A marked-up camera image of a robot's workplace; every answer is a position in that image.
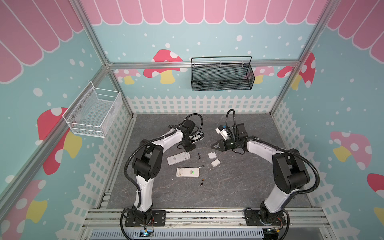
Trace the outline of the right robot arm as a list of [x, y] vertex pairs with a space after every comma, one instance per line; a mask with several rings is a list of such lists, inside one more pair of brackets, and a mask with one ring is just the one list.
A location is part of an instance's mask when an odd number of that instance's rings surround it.
[[274, 188], [261, 203], [258, 212], [247, 208], [245, 217], [265, 226], [281, 222], [286, 215], [285, 207], [297, 195], [315, 191], [320, 185], [320, 174], [317, 168], [296, 149], [286, 150], [249, 136], [244, 124], [234, 123], [220, 125], [216, 129], [222, 139], [211, 148], [220, 152], [239, 149], [244, 153], [255, 154], [273, 166]]

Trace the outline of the white battery cover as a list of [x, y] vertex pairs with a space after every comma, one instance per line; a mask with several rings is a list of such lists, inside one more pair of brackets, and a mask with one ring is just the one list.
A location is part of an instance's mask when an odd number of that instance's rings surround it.
[[219, 159], [216, 159], [216, 160], [214, 160], [213, 162], [211, 162], [211, 165], [215, 168], [215, 167], [217, 167], [220, 163], [221, 163], [220, 160], [219, 160]]
[[208, 156], [210, 159], [216, 159], [217, 158], [216, 153], [209, 153]]

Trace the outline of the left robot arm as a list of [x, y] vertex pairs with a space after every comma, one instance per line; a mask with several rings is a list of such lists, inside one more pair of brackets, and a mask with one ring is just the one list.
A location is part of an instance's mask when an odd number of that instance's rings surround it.
[[169, 131], [157, 138], [143, 139], [124, 165], [124, 175], [136, 188], [136, 200], [127, 212], [142, 225], [152, 221], [152, 191], [154, 179], [161, 170], [163, 153], [173, 146], [182, 146], [186, 153], [196, 148], [204, 138], [202, 115], [192, 113], [178, 125], [169, 125]]

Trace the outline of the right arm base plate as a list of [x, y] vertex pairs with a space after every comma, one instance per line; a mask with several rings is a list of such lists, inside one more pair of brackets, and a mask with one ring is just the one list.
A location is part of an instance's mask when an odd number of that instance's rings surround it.
[[285, 226], [287, 224], [286, 217], [283, 211], [277, 213], [270, 213], [265, 209], [251, 209], [244, 210], [244, 216], [247, 226]]

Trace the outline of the white remote control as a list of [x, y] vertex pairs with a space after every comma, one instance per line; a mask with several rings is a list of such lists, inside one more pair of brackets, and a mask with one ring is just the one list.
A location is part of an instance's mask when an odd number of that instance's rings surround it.
[[200, 176], [199, 168], [177, 168], [176, 177], [198, 178], [199, 176]]
[[183, 152], [183, 153], [168, 157], [167, 162], [168, 162], [169, 166], [172, 166], [172, 165], [187, 161], [190, 158], [191, 158], [190, 153]]

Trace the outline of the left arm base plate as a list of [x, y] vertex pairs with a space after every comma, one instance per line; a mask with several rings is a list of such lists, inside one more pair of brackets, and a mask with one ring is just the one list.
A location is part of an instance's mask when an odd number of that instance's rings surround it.
[[123, 216], [125, 227], [164, 227], [166, 211], [148, 210], [141, 212], [138, 210], [128, 211]]

